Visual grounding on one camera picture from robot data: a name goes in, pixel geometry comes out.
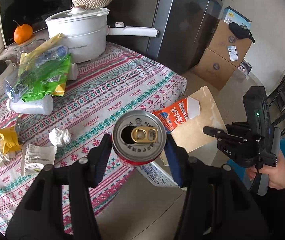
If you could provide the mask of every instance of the white electric pot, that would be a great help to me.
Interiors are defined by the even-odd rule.
[[[125,27],[123,23],[109,28],[108,14],[107,8],[84,10],[73,6],[72,10],[54,14],[45,20],[49,38],[62,33],[61,44],[69,48],[73,62],[80,63],[97,58],[105,51],[106,35],[157,36],[158,31],[154,28]]]

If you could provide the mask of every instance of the metal screw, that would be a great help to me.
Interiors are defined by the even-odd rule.
[[[53,166],[52,166],[51,164],[46,164],[46,165],[44,166],[44,170],[45,170],[45,171],[50,171],[52,168],[53,168]]]
[[[87,163],[88,162],[88,159],[87,158],[80,158],[79,160],[78,160],[78,162],[80,163],[80,164],[85,164],[85,163]]]
[[[190,156],[190,157],[188,158],[188,161],[189,161],[190,163],[196,163],[196,162],[198,161],[198,159],[197,159],[197,157],[195,157],[195,156]]]
[[[225,171],[231,171],[231,167],[228,165],[228,164],[224,164],[222,166],[222,168],[225,170]]]

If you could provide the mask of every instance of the gold pull tab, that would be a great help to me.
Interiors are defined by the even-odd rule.
[[[131,138],[136,143],[154,143],[158,140],[156,127],[138,126],[131,131]]]

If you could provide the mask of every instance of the pot lid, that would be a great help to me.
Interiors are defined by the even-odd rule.
[[[81,6],[72,6],[71,10],[56,13],[48,17],[45,22],[69,22],[74,20],[84,20],[86,18],[92,18],[96,16],[102,16],[109,14],[109,9],[98,8],[85,10]]]

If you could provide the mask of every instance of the soda can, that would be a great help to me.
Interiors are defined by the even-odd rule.
[[[154,114],[134,110],[117,120],[112,140],[121,163],[136,167],[150,163],[160,155],[167,134],[163,123]]]

